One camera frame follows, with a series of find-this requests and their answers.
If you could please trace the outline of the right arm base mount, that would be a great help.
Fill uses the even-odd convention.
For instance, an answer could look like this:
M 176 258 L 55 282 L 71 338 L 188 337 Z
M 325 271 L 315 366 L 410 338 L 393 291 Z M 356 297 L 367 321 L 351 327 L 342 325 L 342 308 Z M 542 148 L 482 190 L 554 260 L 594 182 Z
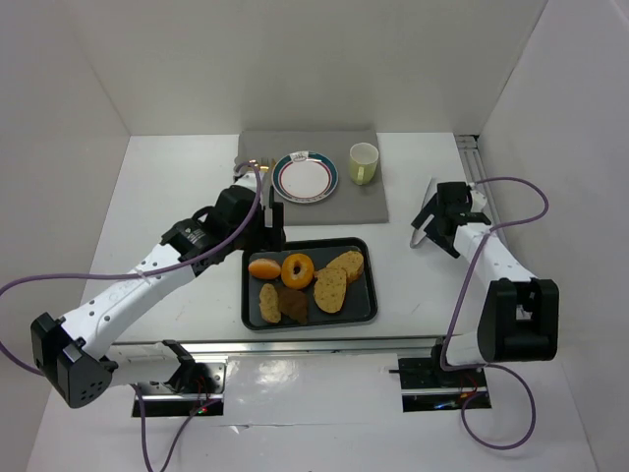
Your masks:
M 405 413 L 460 410 L 470 398 L 470 409 L 490 409 L 483 371 L 441 371 L 429 358 L 400 358 L 389 373 L 396 376 Z

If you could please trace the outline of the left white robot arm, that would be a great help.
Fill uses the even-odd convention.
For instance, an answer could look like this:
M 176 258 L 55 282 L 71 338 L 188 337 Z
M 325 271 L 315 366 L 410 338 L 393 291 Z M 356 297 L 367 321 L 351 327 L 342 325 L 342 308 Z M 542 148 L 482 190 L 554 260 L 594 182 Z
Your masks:
M 53 319 L 44 313 L 30 326 L 38 370 L 72 408 L 92 403 L 107 388 L 164 384 L 185 391 L 208 370 L 175 340 L 119 346 L 117 340 L 166 296 L 222 263 L 235 251 L 280 250 L 286 241 L 284 208 L 234 184 L 213 206 L 175 223 L 143 260 L 90 301 Z

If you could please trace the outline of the orange glazed doughnut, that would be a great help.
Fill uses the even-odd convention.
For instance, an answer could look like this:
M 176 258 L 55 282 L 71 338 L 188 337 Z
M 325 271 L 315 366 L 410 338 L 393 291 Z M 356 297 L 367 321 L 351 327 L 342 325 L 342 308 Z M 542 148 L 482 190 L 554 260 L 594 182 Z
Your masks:
M 286 287 L 301 290 L 312 282 L 314 272 L 312 259 L 305 254 L 297 253 L 289 255 L 284 260 L 280 276 Z

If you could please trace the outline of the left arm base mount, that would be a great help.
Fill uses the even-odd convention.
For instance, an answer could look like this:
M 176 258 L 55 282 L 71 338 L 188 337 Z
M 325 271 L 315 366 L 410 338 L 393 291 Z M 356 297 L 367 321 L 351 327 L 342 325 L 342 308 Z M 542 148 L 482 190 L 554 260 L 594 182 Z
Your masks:
M 185 386 L 140 383 L 147 418 L 219 417 L 224 413 L 227 357 L 200 356 L 197 376 Z

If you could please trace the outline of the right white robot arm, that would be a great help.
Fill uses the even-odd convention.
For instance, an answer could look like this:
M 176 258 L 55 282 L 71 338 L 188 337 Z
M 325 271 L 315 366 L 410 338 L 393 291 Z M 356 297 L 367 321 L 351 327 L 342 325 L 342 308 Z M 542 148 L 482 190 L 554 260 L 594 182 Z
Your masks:
M 490 364 L 549 361 L 556 355 L 559 288 L 521 265 L 483 213 L 486 197 L 475 183 L 442 182 L 412 222 L 415 231 L 449 256 L 468 263 L 463 286 L 441 344 L 434 348 L 445 372 Z M 453 333 L 468 286 L 476 277 L 486 289 L 478 327 Z

